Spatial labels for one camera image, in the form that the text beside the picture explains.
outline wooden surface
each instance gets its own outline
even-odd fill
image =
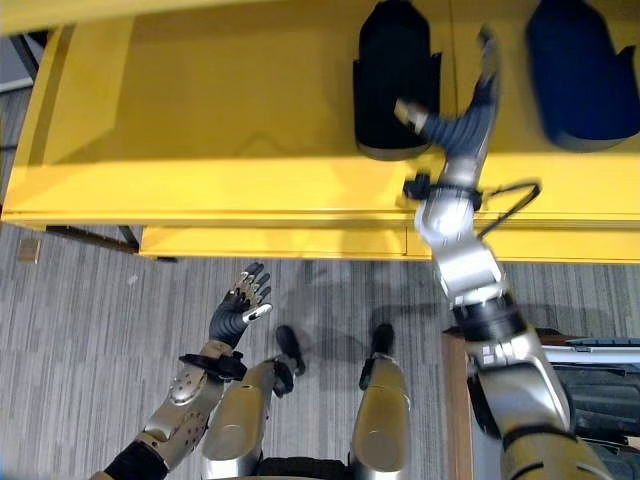
[[[592,154],[546,142],[523,39],[535,2],[416,3],[431,23],[433,49],[443,52],[448,114],[468,103],[480,64],[475,36],[491,14],[504,94],[481,186],[530,177],[543,183],[539,199],[506,225],[520,229],[513,238],[522,243],[504,248],[520,249],[524,259],[640,261],[640,246],[629,241],[640,229],[640,136]],[[597,6],[616,47],[640,43],[640,1]],[[34,89],[3,220],[411,228],[415,206],[399,198],[402,183],[418,169],[438,171],[442,155],[434,148],[417,160],[377,162],[356,150],[351,62],[370,8],[365,0],[264,2],[58,30]],[[492,200],[478,223],[514,200]],[[609,248],[616,255],[565,256],[554,243],[544,255],[528,252],[548,229],[564,230],[569,244],[597,245],[620,232]]]
[[[443,333],[441,339],[449,432],[449,478],[473,480],[473,411],[467,390],[464,338]]]

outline dark blue object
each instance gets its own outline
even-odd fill
[[[609,148],[640,131],[634,47],[619,54],[599,12],[582,0],[542,0],[527,26],[545,132],[562,148]]]

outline metallic robot arm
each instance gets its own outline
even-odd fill
[[[503,441],[503,478],[611,479],[598,457],[571,433],[562,385],[535,331],[521,317],[504,271],[474,233],[473,214],[481,203],[477,185],[500,85],[497,42],[486,28],[479,39],[482,73],[461,117],[445,120],[413,102],[396,104],[398,119],[446,155],[436,184],[425,189],[423,176],[405,185],[409,196],[422,200],[415,227],[432,249],[436,278],[466,339],[474,408],[490,413],[489,430]],[[416,195],[416,189],[422,192]]]
[[[233,352],[247,326],[269,313],[269,274],[252,264],[240,274],[216,309],[209,341],[198,355],[184,355],[181,372],[162,405],[134,441],[91,480],[161,480],[198,445],[209,415],[222,397],[224,382],[242,379],[246,367]]]

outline robot leg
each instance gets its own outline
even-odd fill
[[[225,392],[202,446],[202,479],[234,478],[255,472],[271,392],[281,396],[293,388],[294,359],[280,355],[247,371]]]
[[[360,381],[365,392],[353,432],[349,465],[356,480],[400,480],[407,475],[410,403],[402,370],[388,354],[376,348],[376,334],[372,356],[365,363]]]

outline gray carpet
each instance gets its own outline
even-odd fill
[[[17,141],[28,95],[0,96],[3,145]],[[3,152],[4,177],[12,159]],[[19,239],[31,237],[40,234],[8,225],[0,234],[0,468],[21,478],[86,479],[162,402],[178,355],[203,344],[210,314],[247,261],[161,264],[43,236],[40,263],[17,263]],[[274,354],[273,331],[289,323],[309,368],[291,395],[274,400],[265,453],[346,460],[368,335],[390,321],[412,398],[411,478],[447,478],[439,333],[451,318],[431,267],[266,263],[275,309],[239,349],[248,364]],[[639,266],[511,264],[507,271],[537,326],[640,336]],[[199,478],[197,455],[169,478]]]

